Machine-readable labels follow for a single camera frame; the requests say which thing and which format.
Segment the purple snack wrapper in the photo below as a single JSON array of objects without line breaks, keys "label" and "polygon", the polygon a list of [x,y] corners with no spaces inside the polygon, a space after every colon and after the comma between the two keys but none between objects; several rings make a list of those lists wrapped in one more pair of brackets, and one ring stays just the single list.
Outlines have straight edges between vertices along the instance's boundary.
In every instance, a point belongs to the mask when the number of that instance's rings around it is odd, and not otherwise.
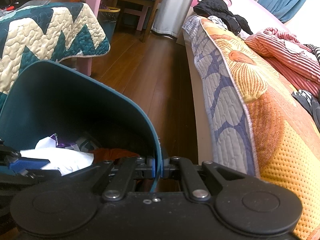
[{"label": "purple snack wrapper", "polygon": [[55,148],[64,148],[67,150],[80,151],[79,146],[76,142],[65,141],[61,139],[57,133],[52,134],[50,137]]}]

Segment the teal cream zigzag quilt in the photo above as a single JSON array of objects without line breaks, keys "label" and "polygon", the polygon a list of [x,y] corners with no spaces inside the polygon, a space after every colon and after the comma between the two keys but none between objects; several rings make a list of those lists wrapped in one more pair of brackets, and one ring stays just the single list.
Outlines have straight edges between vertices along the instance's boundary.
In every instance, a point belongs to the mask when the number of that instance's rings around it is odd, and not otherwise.
[{"label": "teal cream zigzag quilt", "polygon": [[109,40],[88,4],[56,2],[1,16],[1,103],[20,73],[39,60],[97,57]]}]

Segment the black white patterned cloth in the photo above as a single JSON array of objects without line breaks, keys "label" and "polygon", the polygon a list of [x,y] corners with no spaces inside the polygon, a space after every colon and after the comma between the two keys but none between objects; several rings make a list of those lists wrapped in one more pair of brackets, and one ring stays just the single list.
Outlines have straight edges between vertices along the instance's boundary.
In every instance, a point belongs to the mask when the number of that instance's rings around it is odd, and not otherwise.
[{"label": "black white patterned cloth", "polygon": [[311,115],[319,131],[319,84],[298,73],[296,83],[297,91],[292,96]]}]

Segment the red plastic bag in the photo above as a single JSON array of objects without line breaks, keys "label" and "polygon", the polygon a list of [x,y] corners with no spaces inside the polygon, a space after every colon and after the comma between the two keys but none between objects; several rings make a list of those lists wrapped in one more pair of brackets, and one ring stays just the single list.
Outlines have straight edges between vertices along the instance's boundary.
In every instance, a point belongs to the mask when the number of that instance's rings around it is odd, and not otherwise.
[{"label": "red plastic bag", "polygon": [[99,163],[107,160],[115,161],[119,158],[126,157],[139,157],[138,154],[121,148],[97,148],[95,150],[89,151],[89,153],[93,154],[94,156],[93,163]]}]

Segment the red striped blanket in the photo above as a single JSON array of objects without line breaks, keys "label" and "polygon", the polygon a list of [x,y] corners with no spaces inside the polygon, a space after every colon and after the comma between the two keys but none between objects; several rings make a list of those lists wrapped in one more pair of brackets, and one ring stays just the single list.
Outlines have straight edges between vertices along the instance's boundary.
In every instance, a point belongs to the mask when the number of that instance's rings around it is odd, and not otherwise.
[{"label": "red striped blanket", "polygon": [[266,28],[250,35],[245,43],[280,72],[295,89],[307,90],[313,96],[318,96],[319,61],[295,35],[276,28]]}]

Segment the orange yellow floral bed mat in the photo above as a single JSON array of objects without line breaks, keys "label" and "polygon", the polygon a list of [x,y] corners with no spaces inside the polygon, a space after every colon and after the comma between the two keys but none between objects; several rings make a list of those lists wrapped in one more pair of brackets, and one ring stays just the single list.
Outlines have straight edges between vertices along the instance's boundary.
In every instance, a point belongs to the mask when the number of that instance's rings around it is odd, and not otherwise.
[{"label": "orange yellow floral bed mat", "polygon": [[262,179],[293,191],[303,204],[295,228],[301,239],[319,239],[319,131],[293,98],[293,86],[230,31],[203,18],[204,31],[227,64],[249,113]]}]

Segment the pink table leg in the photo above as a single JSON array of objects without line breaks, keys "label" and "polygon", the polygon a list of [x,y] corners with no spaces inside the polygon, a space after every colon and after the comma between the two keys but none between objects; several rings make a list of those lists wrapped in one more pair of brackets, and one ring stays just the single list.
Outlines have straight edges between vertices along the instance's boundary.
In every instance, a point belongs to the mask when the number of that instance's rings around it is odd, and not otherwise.
[{"label": "pink table leg", "polygon": [[[95,16],[98,15],[99,6],[101,0],[86,0],[86,3],[90,6]],[[91,57],[81,57],[76,59],[76,69],[77,71],[85,74],[87,76],[91,75],[92,69],[92,58]]]}]

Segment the white grey hanging cloth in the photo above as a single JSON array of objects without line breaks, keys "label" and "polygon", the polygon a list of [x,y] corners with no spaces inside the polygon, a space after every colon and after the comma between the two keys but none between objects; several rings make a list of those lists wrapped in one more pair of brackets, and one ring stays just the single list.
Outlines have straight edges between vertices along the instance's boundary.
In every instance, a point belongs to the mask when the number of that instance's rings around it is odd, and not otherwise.
[{"label": "white grey hanging cloth", "polygon": [[152,31],[178,37],[192,0],[162,0]]}]

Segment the teal plastic trash bin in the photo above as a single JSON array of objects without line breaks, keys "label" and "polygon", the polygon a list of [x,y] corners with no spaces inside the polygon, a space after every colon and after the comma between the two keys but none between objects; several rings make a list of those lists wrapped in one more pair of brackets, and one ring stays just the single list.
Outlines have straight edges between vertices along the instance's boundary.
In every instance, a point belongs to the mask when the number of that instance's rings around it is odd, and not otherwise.
[{"label": "teal plastic trash bin", "polygon": [[160,143],[137,104],[61,64],[39,61],[21,72],[1,107],[1,162],[9,169],[8,157],[22,157],[21,150],[33,149],[54,133],[65,141],[88,137],[98,148],[154,158],[152,181],[160,178]]}]

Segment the white paper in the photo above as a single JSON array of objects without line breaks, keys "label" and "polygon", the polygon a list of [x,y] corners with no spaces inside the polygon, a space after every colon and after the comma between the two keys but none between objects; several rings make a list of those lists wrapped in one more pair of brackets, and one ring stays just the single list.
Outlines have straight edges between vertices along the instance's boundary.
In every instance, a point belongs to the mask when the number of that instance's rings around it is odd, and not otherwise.
[{"label": "white paper", "polygon": [[76,142],[59,142],[57,134],[38,141],[33,149],[21,150],[21,156],[31,159],[47,159],[49,163],[42,170],[58,170],[61,175],[81,170],[93,164],[94,155],[84,143],[93,146],[89,140],[80,138]]}]

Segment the black crumpled garment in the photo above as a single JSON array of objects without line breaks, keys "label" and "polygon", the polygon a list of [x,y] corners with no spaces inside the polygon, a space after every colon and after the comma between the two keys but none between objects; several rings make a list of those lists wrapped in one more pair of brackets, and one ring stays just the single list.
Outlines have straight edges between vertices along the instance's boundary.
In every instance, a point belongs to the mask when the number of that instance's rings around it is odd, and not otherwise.
[{"label": "black crumpled garment", "polygon": [[246,19],[229,11],[224,0],[202,0],[193,7],[193,11],[203,17],[216,16],[235,35],[238,35],[242,30],[253,35]]}]

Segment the mesh basket yellow rim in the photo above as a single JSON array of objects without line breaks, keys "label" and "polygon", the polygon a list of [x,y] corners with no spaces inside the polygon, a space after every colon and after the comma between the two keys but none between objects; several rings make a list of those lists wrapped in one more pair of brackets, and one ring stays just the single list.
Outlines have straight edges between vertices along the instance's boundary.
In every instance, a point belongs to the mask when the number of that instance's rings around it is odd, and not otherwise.
[{"label": "mesh basket yellow rim", "polygon": [[120,8],[114,7],[106,7],[105,9],[99,9],[98,11],[97,19],[110,43],[112,41],[119,14]]}]

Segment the blue grey quilted bedspread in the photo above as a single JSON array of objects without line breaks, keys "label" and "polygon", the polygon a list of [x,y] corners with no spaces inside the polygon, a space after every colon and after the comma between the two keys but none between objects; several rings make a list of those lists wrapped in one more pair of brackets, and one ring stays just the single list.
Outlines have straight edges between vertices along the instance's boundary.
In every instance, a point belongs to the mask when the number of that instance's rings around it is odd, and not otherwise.
[{"label": "blue grey quilted bedspread", "polygon": [[199,163],[211,160],[259,177],[252,122],[222,51],[204,28],[205,19],[190,16],[182,26],[196,121]]}]

